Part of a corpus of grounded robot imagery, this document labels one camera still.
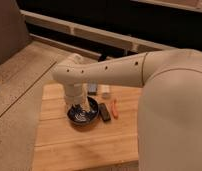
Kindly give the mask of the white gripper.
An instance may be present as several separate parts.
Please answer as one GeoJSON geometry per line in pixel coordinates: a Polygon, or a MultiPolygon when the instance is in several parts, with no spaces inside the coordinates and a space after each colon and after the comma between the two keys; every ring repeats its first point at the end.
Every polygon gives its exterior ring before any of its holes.
{"type": "Polygon", "coordinates": [[[82,84],[66,84],[64,88],[64,99],[68,108],[80,105],[83,108],[88,107],[88,100],[85,88],[82,84]]]}

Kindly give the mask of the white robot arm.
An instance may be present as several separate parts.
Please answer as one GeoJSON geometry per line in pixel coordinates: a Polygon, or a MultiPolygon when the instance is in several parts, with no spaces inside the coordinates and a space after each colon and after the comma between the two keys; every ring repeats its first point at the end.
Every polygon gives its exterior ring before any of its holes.
{"type": "Polygon", "coordinates": [[[202,171],[202,52],[173,49],[85,64],[72,54],[53,78],[68,104],[85,102],[82,85],[140,87],[139,171],[202,171]]]}

